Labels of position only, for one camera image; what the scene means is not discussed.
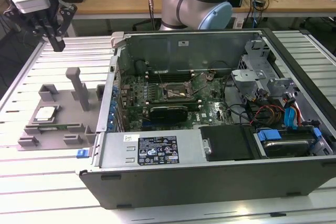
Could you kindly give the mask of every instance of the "aluminum extrusion table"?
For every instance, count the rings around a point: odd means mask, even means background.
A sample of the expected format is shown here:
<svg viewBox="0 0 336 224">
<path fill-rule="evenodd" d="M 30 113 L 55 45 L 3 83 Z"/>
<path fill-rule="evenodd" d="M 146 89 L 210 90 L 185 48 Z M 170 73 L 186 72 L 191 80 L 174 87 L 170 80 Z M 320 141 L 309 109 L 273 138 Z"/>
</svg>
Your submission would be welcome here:
<svg viewBox="0 0 336 224">
<path fill-rule="evenodd" d="M 336 63 L 313 37 L 275 33 L 304 70 L 336 105 Z M 63 52 L 39 44 L 0 102 L 0 223 L 312 223 L 336 221 L 336 179 L 309 196 L 105 210 L 75 169 L 87 159 L 76 150 L 18 152 L 14 147 L 39 101 L 43 83 L 72 89 L 67 67 L 80 67 L 88 88 L 104 84 L 112 56 L 110 37 L 67 38 Z M 286 71 L 278 62 L 280 70 Z"/>
</svg>

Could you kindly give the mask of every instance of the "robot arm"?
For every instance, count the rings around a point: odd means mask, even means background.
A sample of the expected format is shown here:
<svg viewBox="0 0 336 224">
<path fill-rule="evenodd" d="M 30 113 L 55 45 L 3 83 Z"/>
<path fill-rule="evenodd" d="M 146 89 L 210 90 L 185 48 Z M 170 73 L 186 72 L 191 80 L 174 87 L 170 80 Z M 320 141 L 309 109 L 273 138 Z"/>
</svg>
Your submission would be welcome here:
<svg viewBox="0 0 336 224">
<path fill-rule="evenodd" d="M 227 0 L 162 0 L 161 30 L 225 28 L 231 15 Z"/>
<path fill-rule="evenodd" d="M 65 35 L 77 7 L 60 0 L 10 0 L 4 15 L 34 36 L 48 38 L 54 51 L 65 48 Z M 57 20 L 58 11 L 62 21 Z"/>
</svg>

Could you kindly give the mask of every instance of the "power supply label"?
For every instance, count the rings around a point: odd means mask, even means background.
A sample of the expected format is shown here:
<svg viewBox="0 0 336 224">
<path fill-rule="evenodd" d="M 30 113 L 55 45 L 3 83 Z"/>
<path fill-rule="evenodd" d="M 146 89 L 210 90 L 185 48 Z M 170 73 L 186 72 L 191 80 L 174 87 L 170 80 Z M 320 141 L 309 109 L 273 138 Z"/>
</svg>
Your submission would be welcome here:
<svg viewBox="0 0 336 224">
<path fill-rule="evenodd" d="M 141 137 L 138 141 L 139 165 L 178 164 L 176 136 Z"/>
</svg>

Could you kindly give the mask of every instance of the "circuit board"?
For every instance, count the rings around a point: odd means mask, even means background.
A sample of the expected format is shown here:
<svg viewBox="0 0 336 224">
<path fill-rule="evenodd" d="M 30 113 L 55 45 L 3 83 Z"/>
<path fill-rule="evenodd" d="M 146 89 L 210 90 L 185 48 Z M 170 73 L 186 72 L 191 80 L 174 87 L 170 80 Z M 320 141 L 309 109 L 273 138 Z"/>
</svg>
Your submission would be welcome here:
<svg viewBox="0 0 336 224">
<path fill-rule="evenodd" d="M 234 124 L 222 100 L 222 78 L 200 73 L 187 82 L 150 83 L 145 77 L 125 76 L 121 85 L 126 131 L 186 130 L 200 125 Z M 151 121 L 150 109 L 187 108 L 183 122 Z"/>
</svg>

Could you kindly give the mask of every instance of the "blue latch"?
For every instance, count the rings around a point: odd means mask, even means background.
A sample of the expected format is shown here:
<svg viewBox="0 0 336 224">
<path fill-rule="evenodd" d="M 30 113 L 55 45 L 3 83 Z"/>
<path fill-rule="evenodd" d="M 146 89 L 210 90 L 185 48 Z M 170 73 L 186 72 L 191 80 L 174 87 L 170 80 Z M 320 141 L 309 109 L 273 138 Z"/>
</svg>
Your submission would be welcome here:
<svg viewBox="0 0 336 224">
<path fill-rule="evenodd" d="M 285 109 L 285 119 L 283 121 L 285 123 L 285 126 L 292 127 L 294 130 L 296 130 L 298 127 L 294 125 L 295 117 L 296 117 L 295 109 L 293 109 L 292 107 L 286 108 Z"/>
<path fill-rule="evenodd" d="M 89 150 L 88 149 L 80 149 L 77 151 L 76 158 L 88 158 Z"/>
<path fill-rule="evenodd" d="M 257 133 L 257 135 L 261 142 L 281 140 L 281 136 L 278 130 L 262 130 L 259 133 Z"/>
<path fill-rule="evenodd" d="M 314 128 L 314 129 L 313 129 L 313 133 L 314 133 L 314 135 L 315 135 L 315 137 L 316 137 L 317 139 L 319 139 L 319 138 L 322 137 L 322 133 L 321 133 L 321 131 L 320 131 L 319 128 Z"/>
</svg>

